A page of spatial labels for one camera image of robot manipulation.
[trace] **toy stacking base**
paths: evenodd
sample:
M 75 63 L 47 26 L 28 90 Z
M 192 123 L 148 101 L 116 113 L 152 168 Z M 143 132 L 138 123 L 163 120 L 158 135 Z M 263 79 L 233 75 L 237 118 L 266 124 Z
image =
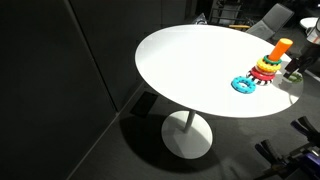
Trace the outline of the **toy stacking base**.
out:
M 188 118 L 188 111 L 172 113 L 164 121 L 161 130 L 167 148 L 173 154 L 185 159 L 203 156 L 212 144 L 210 126 L 201 116 L 195 114 L 195 111 L 190 111 L 192 112 L 194 116 L 191 119 Z
M 267 86 L 267 85 L 269 85 L 269 84 L 271 84 L 271 83 L 273 82 L 272 79 L 271 79 L 271 80 L 260 80 L 260 79 L 258 79 L 258 78 L 256 78 L 256 77 L 254 77 L 254 76 L 250 73 L 250 71 L 247 73 L 246 77 L 247 77 L 248 79 L 251 79 L 256 85 L 260 85 L 260 86 Z

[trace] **table pedestal base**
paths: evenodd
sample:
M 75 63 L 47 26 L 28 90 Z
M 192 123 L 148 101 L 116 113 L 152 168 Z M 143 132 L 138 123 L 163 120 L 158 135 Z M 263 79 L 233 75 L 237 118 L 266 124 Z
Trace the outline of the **table pedestal base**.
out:
M 195 114 L 188 132 L 185 132 L 189 112 L 178 111 L 166 118 L 162 125 L 162 139 L 175 155 L 195 159 L 208 152 L 212 144 L 212 131 L 208 123 Z

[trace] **gray wall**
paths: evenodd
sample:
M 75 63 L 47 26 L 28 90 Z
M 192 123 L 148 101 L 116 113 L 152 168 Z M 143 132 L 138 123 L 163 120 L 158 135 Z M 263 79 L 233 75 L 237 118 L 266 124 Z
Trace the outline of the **gray wall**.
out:
M 63 0 L 0 7 L 0 179 L 65 179 L 115 110 Z
M 185 0 L 3 0 L 0 8 L 0 179 L 59 180 L 142 82 L 139 42 L 182 24 Z
M 135 50 L 147 35 L 182 24 L 186 0 L 71 0 L 117 110 L 142 80 Z

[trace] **floor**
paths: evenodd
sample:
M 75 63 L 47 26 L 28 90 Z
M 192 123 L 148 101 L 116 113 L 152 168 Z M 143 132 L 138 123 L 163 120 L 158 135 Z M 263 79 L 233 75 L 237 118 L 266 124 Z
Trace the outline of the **floor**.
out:
M 299 28 L 284 29 L 275 38 L 303 39 Z M 299 49 L 295 42 L 292 49 Z M 316 64 L 310 71 L 318 73 Z M 320 82 L 304 76 L 304 92 L 290 108 L 261 118 L 223 118 L 199 113 L 213 131 L 213 144 L 203 157 L 185 160 L 173 155 L 162 142 L 161 125 L 166 116 L 185 107 L 159 95 L 144 83 L 100 141 L 80 164 L 71 180 L 236 180 L 262 175 L 270 164 L 254 145 L 269 139 L 280 154 L 307 142 L 290 122 L 307 116 L 320 130 Z M 144 92 L 159 95 L 148 116 L 130 113 Z

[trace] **table stem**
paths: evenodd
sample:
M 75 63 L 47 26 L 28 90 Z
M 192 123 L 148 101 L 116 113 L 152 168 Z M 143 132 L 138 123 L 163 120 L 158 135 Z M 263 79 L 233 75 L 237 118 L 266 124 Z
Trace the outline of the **table stem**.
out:
M 196 115 L 196 111 L 195 110 L 190 110 L 189 111 L 189 115 L 188 115 L 188 119 L 186 122 L 186 126 L 184 127 L 184 133 L 188 133 L 192 124 L 192 121 L 194 119 L 194 116 Z

